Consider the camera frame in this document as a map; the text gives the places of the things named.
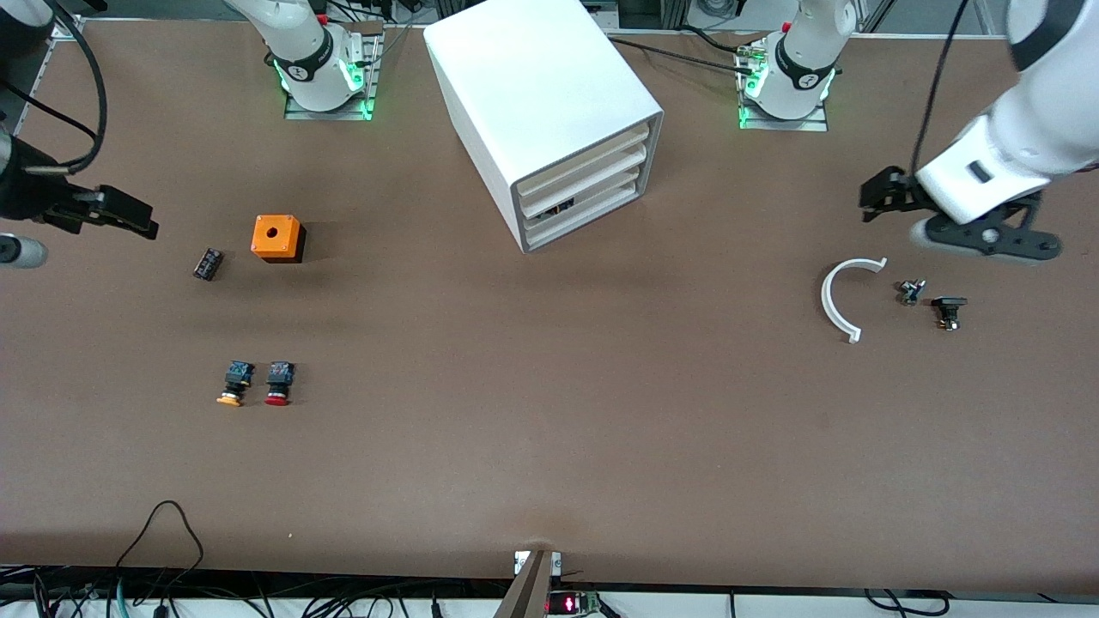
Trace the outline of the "white curved plastic arc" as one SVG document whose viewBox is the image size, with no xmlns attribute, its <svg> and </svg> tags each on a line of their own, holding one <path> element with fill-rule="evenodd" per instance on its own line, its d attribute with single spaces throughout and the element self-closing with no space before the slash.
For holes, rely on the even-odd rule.
<svg viewBox="0 0 1099 618">
<path fill-rule="evenodd" d="M 847 336 L 847 341 L 850 344 L 859 343 L 859 341 L 862 340 L 862 328 L 852 324 L 852 322 L 847 320 L 847 318 L 841 314 L 837 305 L 835 304 L 835 294 L 833 294 L 833 287 L 835 286 L 836 278 L 841 273 L 841 271 L 855 269 L 855 271 L 872 271 L 872 273 L 879 273 L 879 271 L 882 271 L 884 266 L 886 266 L 887 263 L 889 262 L 890 260 L 887 257 L 882 257 L 879 260 L 855 257 L 855 258 L 850 258 L 847 261 L 839 262 L 836 266 L 832 267 L 832 271 L 829 271 L 828 275 L 825 275 L 821 284 L 820 301 L 822 305 L 822 309 L 825 316 L 828 316 L 829 322 L 831 322 L 833 327 L 840 330 L 840 332 L 843 333 L 844 336 Z"/>
</svg>

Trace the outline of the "orange button box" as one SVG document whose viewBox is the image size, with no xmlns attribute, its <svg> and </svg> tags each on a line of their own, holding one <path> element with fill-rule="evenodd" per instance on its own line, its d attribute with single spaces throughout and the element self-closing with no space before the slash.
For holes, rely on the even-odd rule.
<svg viewBox="0 0 1099 618">
<path fill-rule="evenodd" d="M 307 228 L 295 216 L 255 216 L 249 247 L 268 264 L 306 261 Z"/>
</svg>

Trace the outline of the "aluminium frame profile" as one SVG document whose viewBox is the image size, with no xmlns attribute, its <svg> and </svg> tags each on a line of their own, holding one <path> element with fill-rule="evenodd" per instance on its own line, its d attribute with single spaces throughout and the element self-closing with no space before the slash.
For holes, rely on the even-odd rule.
<svg viewBox="0 0 1099 618">
<path fill-rule="evenodd" d="M 52 27 L 49 38 L 75 40 L 74 32 L 84 33 L 87 16 L 68 7 L 67 0 L 35 0 L 42 4 L 42 13 L 48 16 Z"/>
</svg>

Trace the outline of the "red push button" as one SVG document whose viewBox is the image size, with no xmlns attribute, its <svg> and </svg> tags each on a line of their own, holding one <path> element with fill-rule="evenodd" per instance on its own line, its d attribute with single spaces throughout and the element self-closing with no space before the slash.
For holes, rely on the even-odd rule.
<svg viewBox="0 0 1099 618">
<path fill-rule="evenodd" d="M 264 402 L 270 406 L 287 406 L 293 383 L 295 363 L 285 360 L 271 361 L 270 369 L 267 372 L 267 394 L 264 396 Z"/>
</svg>

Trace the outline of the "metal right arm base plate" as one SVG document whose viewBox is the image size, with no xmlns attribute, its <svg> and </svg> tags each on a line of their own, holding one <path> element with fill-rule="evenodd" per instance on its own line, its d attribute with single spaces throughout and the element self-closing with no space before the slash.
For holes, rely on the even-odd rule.
<svg viewBox="0 0 1099 618">
<path fill-rule="evenodd" d="M 319 70 L 313 86 L 307 88 L 307 102 L 333 102 L 338 93 L 346 97 L 328 110 L 313 110 L 295 98 L 295 87 L 279 70 L 285 93 L 284 118 L 295 121 L 369 121 L 379 86 L 381 58 L 386 49 L 384 32 L 360 34 L 346 31 L 332 59 Z"/>
</svg>

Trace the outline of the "orange push button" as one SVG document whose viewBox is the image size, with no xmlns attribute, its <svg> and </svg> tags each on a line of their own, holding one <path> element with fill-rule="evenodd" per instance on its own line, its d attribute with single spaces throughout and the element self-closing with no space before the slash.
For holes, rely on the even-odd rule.
<svg viewBox="0 0 1099 618">
<path fill-rule="evenodd" d="M 232 360 L 227 365 L 224 387 L 220 396 L 217 397 L 217 402 L 231 407 L 242 406 L 245 391 L 251 387 L 254 371 L 255 365 L 249 361 Z"/>
</svg>

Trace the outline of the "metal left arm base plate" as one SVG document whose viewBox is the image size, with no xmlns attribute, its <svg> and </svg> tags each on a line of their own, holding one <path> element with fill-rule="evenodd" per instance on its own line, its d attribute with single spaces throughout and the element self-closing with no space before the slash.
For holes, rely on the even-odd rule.
<svg viewBox="0 0 1099 618">
<path fill-rule="evenodd" d="M 828 110 L 823 100 L 817 103 L 812 113 L 804 118 L 777 118 L 750 98 L 767 74 L 764 48 L 758 45 L 742 45 L 735 55 L 734 66 L 747 74 L 739 74 L 739 129 L 741 130 L 808 130 L 828 132 Z"/>
</svg>

